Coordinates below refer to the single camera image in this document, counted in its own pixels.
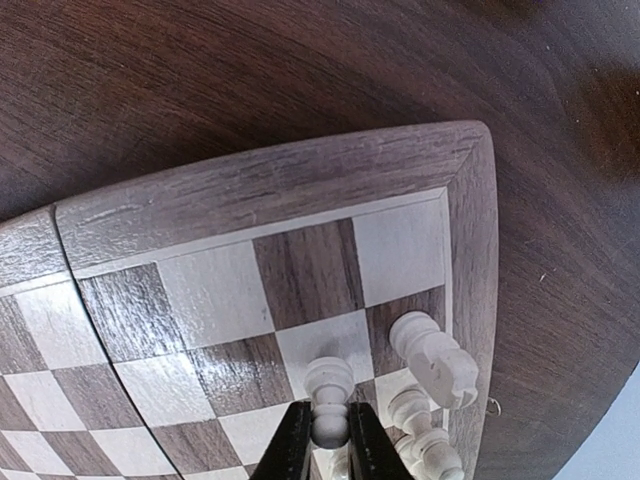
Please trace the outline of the eleventh light chess piece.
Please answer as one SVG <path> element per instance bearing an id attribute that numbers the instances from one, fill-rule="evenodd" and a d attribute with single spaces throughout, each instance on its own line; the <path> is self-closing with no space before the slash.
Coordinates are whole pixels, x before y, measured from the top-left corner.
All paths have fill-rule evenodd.
<path id="1" fill-rule="evenodd" d="M 387 407 L 392 424 L 418 437 L 432 429 L 430 398 L 418 388 L 408 388 L 391 399 Z"/>

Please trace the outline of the light knight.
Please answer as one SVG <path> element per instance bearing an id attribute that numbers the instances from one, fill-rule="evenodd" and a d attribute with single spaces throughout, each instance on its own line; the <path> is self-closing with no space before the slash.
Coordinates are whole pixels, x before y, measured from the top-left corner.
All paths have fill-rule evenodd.
<path id="1" fill-rule="evenodd" d="M 396 319 L 389 342 L 437 405 L 460 410 L 476 400 L 479 368 L 475 360 L 427 313 L 411 311 Z"/>

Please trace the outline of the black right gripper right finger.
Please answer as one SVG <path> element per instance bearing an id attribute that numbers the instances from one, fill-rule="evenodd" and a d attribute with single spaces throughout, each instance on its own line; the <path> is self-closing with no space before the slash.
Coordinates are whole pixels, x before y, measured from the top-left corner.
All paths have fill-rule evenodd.
<path id="1" fill-rule="evenodd" d="M 352 402 L 349 405 L 349 430 L 348 475 L 350 479 L 410 478 L 409 471 L 369 403 Z"/>

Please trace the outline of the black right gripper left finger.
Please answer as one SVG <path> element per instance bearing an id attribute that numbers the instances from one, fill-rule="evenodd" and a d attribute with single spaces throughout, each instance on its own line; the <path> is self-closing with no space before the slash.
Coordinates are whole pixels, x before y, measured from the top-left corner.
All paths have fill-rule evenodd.
<path id="1" fill-rule="evenodd" d="M 254 480 L 310 478 L 312 404 L 292 402 L 254 470 Z"/>

